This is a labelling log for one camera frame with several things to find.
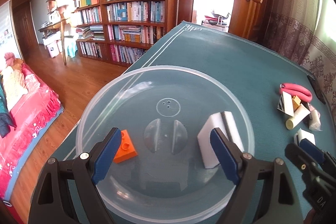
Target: teal tablecloth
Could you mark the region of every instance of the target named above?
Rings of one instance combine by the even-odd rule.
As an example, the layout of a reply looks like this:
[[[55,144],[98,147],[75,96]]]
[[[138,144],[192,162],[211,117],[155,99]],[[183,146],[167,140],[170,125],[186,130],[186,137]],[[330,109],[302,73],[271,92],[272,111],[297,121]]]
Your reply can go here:
[[[300,171],[285,158],[284,149],[288,143],[293,142],[293,135],[299,128],[308,128],[301,123],[294,130],[287,130],[286,116],[277,110],[277,104],[279,85],[283,82],[305,86],[314,94],[307,79],[310,72],[256,43],[187,22],[182,22],[161,38],[127,71],[157,65],[174,65],[201,71],[231,90],[244,106],[253,125],[255,157],[269,161],[276,157],[285,160],[305,216],[310,209],[310,205],[302,197],[305,185]],[[321,113],[322,131],[314,132],[316,145],[336,155],[335,130],[330,108],[323,105],[315,94],[311,103]],[[59,160],[73,158],[74,145],[75,132],[70,134],[54,156]],[[83,224],[88,223],[74,189],[72,182],[71,193],[80,221]],[[255,200],[260,191],[261,183],[256,187]],[[256,206],[257,203],[252,202],[245,223],[251,222]],[[220,213],[201,223],[215,223],[219,215]],[[117,224],[129,223],[115,215],[114,217]]]

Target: bookshelf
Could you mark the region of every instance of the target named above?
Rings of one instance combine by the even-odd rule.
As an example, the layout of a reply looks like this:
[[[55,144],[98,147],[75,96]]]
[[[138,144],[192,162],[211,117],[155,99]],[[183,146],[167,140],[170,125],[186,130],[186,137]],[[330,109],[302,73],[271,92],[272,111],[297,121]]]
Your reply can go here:
[[[132,20],[132,21],[127,21],[127,20],[109,20],[108,16],[108,6],[111,5],[121,5],[121,3],[125,3],[128,7],[128,3],[135,3],[135,2],[164,2],[162,6],[160,6],[161,9],[161,17],[163,16],[162,21],[149,21],[149,20]],[[85,10],[91,9],[91,8],[100,8],[100,13],[101,13],[101,22],[95,22],[95,23],[82,23],[80,25],[77,25],[77,28],[85,28],[87,26],[98,26],[102,25],[103,26],[103,32],[104,32],[104,40],[85,40],[85,39],[78,39],[77,42],[77,47],[78,47],[78,52],[79,56],[83,58],[89,58],[89,59],[94,59],[94,60],[99,60],[102,62],[107,62],[107,63],[112,63],[114,65],[119,65],[119,66],[124,66],[124,67],[129,67],[131,66],[131,63],[127,62],[118,62],[115,61],[115,56],[113,53],[113,50],[111,49],[111,46],[114,47],[116,46],[124,46],[124,47],[129,47],[128,49],[132,49],[134,51],[140,50],[143,52],[144,50],[150,49],[152,46],[151,43],[138,43],[138,42],[130,42],[130,41],[124,41],[124,40],[116,40],[116,39],[110,39],[110,34],[109,34],[109,28],[115,28],[115,26],[122,26],[124,25],[130,25],[130,26],[137,26],[140,28],[145,28],[149,32],[149,28],[155,28],[157,33],[160,33],[160,36],[163,36],[167,32],[169,32],[172,28],[176,26],[176,13],[177,13],[177,0],[99,0],[98,3],[96,4],[91,4],[83,7],[78,7],[75,9],[75,12],[86,12]],[[95,53],[96,56],[88,55],[88,54],[83,54],[82,52],[82,47],[81,42],[89,42],[93,44],[93,46],[96,45],[97,49],[99,48],[99,53]]]

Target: curtain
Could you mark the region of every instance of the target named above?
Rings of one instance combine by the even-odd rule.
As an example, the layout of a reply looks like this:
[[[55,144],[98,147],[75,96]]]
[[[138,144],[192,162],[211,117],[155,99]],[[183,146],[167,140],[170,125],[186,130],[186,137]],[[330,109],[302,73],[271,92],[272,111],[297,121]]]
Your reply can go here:
[[[315,75],[336,122],[335,14],[333,0],[274,0],[263,45]]]

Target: box on shelf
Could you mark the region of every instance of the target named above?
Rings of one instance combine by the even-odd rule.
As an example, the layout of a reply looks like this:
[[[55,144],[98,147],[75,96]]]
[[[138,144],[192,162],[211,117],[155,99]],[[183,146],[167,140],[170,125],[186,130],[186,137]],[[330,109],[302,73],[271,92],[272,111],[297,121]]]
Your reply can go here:
[[[50,43],[52,42],[55,42],[57,40],[61,39],[61,32],[58,31],[56,32],[55,34],[52,34],[50,35],[49,37],[47,37],[46,39],[45,38],[42,38],[43,40],[43,45],[47,46],[49,45]]]

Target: white sponge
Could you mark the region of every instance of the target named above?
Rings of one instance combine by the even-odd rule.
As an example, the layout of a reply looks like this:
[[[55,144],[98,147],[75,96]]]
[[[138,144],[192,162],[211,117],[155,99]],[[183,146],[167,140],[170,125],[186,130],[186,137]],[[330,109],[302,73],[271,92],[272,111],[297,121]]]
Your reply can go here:
[[[210,143],[210,133],[214,128],[222,130],[229,141],[234,142],[242,152],[244,151],[243,143],[239,136],[232,113],[225,111],[212,114],[197,135],[204,167],[206,169],[214,168],[219,164],[217,156]]]

